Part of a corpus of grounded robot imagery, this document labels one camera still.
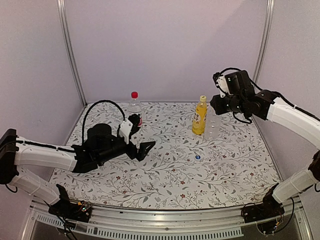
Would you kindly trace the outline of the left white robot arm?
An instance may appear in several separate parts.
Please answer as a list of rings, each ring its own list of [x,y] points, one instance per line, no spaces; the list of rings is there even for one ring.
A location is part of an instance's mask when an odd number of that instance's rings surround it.
[[[87,130],[87,139],[82,144],[57,146],[29,141],[17,136],[16,130],[10,128],[0,139],[0,183],[21,188],[54,206],[63,217],[70,217],[75,210],[66,189],[49,184],[23,166],[58,168],[85,174],[123,154],[140,162],[156,143],[133,144],[131,137],[139,129],[125,120],[119,125],[117,134],[113,135],[110,125],[99,123]]]

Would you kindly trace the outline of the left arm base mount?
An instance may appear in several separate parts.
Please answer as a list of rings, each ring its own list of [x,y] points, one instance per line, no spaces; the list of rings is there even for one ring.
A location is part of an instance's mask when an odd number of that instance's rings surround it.
[[[48,212],[61,218],[88,223],[92,214],[92,205],[86,201],[72,203],[66,189],[57,184],[59,200],[55,204],[49,205]]]

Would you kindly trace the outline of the clear plastic bottle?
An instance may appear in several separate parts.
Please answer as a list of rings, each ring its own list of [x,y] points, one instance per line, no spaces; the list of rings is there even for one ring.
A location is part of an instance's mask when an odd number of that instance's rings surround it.
[[[204,137],[207,140],[215,140],[219,136],[220,125],[220,117],[216,114],[214,108],[209,106],[206,115]]]

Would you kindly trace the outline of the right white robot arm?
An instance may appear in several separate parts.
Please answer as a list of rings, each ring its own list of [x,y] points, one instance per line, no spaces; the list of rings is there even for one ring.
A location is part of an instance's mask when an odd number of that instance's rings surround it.
[[[219,94],[210,105],[217,115],[242,114],[247,124],[251,117],[281,125],[304,138],[317,149],[320,147],[320,119],[289,102],[281,93],[260,88],[246,70],[229,67],[212,76]],[[269,218],[290,197],[305,191],[320,181],[320,153],[316,152],[307,167],[273,186],[262,200],[258,213]]]

